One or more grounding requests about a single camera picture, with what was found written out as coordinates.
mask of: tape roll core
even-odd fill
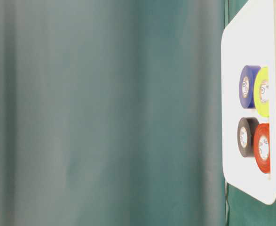
[[[254,102],[258,113],[269,117],[269,83],[268,68],[263,67],[257,74],[254,85]]]
[[[254,108],[253,88],[259,66],[247,65],[242,69],[239,82],[239,99],[243,108]]]
[[[237,142],[243,157],[253,157],[253,138],[259,122],[256,118],[241,118],[237,128]]]
[[[269,124],[260,124],[254,136],[254,155],[259,169],[263,173],[270,172]]]

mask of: black electrical tape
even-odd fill
[[[241,118],[237,129],[237,141],[243,157],[254,156],[254,134],[259,122],[256,118]]]

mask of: blue electrical tape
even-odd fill
[[[239,82],[239,98],[243,108],[255,108],[254,103],[254,83],[258,71],[261,69],[259,66],[245,66],[240,75]]]

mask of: white plastic container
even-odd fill
[[[245,65],[268,67],[269,118],[239,101],[240,73]],[[265,204],[276,200],[276,0],[249,0],[225,28],[221,41],[222,164],[226,181]],[[244,158],[237,145],[242,117],[269,123],[270,173],[255,158]]]

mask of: red electrical tape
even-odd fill
[[[260,124],[254,136],[254,156],[263,173],[270,172],[269,124]]]

